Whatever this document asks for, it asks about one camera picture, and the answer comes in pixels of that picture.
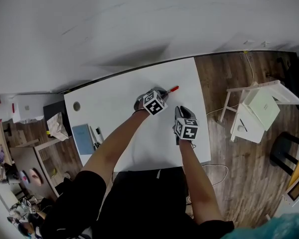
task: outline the black stool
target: black stool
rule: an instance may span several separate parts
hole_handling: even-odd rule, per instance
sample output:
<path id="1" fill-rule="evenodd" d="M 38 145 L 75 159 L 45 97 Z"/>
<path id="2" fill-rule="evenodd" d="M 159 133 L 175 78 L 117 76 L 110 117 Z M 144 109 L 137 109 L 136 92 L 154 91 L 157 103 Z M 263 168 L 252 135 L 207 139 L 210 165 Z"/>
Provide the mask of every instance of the black stool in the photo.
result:
<path id="1" fill-rule="evenodd" d="M 284 161 L 290 160 L 293 164 L 297 165 L 298 160 L 289 155 L 292 142 L 299 144 L 299 138 L 295 137 L 287 132 L 282 132 L 275 140 L 270 151 L 270 163 L 273 166 L 281 167 L 290 176 L 293 174 L 293 170 L 288 167 Z"/>

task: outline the screen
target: screen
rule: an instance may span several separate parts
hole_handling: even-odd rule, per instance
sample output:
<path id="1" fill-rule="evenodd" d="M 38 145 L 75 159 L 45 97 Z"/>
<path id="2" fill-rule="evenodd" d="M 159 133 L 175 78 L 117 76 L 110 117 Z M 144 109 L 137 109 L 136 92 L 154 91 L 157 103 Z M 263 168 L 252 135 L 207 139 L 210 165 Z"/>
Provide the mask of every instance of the screen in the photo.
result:
<path id="1" fill-rule="evenodd" d="M 288 195 L 291 197 L 292 200 L 296 200 L 299 196 L 299 181 L 295 186 L 288 192 Z"/>

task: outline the round hole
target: round hole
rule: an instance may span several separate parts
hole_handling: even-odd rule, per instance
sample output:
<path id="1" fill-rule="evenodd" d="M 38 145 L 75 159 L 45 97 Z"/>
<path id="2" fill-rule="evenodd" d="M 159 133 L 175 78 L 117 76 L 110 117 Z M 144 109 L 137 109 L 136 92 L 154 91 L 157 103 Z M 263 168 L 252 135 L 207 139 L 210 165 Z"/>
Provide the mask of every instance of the round hole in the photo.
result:
<path id="1" fill-rule="evenodd" d="M 78 111 L 80 110 L 80 108 L 81 108 L 81 105 L 80 105 L 79 102 L 75 102 L 75 103 L 73 104 L 73 109 L 74 109 L 76 112 L 78 112 Z"/>

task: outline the marker cube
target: marker cube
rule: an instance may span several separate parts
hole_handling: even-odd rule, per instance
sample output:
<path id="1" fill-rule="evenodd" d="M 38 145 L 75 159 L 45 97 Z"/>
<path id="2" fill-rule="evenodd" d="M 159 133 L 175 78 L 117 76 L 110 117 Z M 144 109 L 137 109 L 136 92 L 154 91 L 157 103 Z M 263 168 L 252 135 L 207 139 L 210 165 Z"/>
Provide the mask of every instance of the marker cube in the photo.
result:
<path id="1" fill-rule="evenodd" d="M 198 121 L 196 119 L 178 118 L 175 133 L 180 139 L 195 140 L 198 132 Z"/>
<path id="2" fill-rule="evenodd" d="M 167 108 L 167 104 L 156 91 L 145 95 L 143 101 L 144 108 L 152 115 L 159 114 Z"/>

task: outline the blue notebook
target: blue notebook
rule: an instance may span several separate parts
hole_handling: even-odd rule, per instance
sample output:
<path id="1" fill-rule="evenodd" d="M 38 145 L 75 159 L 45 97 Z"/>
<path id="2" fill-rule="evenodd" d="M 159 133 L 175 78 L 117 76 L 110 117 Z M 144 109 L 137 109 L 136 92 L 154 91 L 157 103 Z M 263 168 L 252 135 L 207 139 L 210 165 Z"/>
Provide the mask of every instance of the blue notebook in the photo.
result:
<path id="1" fill-rule="evenodd" d="M 87 124 L 72 127 L 73 136 L 80 155 L 92 155 L 94 153 L 93 142 Z"/>

